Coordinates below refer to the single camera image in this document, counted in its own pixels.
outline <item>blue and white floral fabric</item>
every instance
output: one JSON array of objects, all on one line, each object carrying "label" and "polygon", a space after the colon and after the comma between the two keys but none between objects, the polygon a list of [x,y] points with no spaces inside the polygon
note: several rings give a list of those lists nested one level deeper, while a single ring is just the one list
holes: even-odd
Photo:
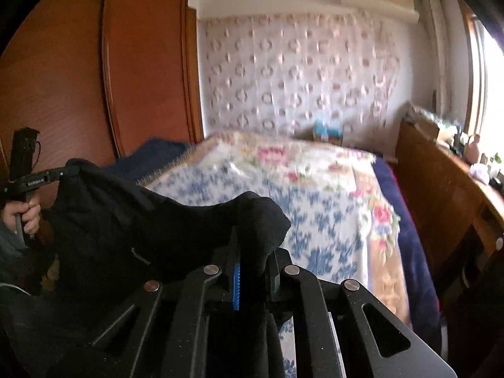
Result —
[{"label": "blue and white floral fabric", "polygon": [[[292,223],[282,247],[290,252],[294,264],[327,281],[354,278],[368,285],[371,211],[361,198],[346,190],[328,192],[273,182],[267,177],[244,177],[226,167],[187,165],[172,169],[148,188],[193,206],[227,202],[247,190],[270,197]],[[286,377],[295,377],[292,320],[282,328],[280,339]]]}]

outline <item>window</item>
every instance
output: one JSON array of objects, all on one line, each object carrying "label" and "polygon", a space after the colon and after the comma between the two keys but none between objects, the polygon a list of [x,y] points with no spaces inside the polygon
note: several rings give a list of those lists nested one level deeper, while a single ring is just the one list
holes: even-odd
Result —
[{"label": "window", "polygon": [[464,1],[459,0],[469,46],[469,100],[464,131],[481,135],[480,149],[504,155],[504,54]]}]

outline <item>gray sleeve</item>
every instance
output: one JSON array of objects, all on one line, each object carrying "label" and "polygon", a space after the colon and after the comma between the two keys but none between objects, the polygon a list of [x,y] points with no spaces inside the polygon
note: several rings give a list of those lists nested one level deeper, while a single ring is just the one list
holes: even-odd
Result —
[{"label": "gray sleeve", "polygon": [[23,255],[26,249],[17,249],[14,247],[17,245],[17,236],[0,220],[0,266],[6,266]]}]

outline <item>fringe trim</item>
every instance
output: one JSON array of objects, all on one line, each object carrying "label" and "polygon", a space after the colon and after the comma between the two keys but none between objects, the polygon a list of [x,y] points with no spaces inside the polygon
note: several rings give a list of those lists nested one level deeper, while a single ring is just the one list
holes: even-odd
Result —
[{"label": "fringe trim", "polygon": [[189,149],[187,149],[182,155],[180,155],[178,158],[172,160],[165,166],[163,166],[160,169],[156,169],[155,171],[148,173],[145,175],[142,179],[137,180],[137,184],[140,185],[141,187],[147,187],[153,182],[155,182],[157,179],[159,179],[161,176],[163,176],[166,172],[168,172],[170,169],[173,169],[176,166],[182,165],[187,160],[192,156],[194,151],[196,150],[196,145],[192,145]]}]

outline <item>wooden window frame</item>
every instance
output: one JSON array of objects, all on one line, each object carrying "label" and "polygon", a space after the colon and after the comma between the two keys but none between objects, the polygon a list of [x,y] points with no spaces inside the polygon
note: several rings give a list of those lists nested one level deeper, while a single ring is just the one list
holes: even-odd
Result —
[{"label": "wooden window frame", "polygon": [[469,95],[467,100],[464,132],[468,135],[478,134],[483,120],[486,90],[486,67],[484,62],[483,44],[477,29],[478,21],[474,12],[464,0],[458,0],[462,20],[467,36],[469,53]]}]

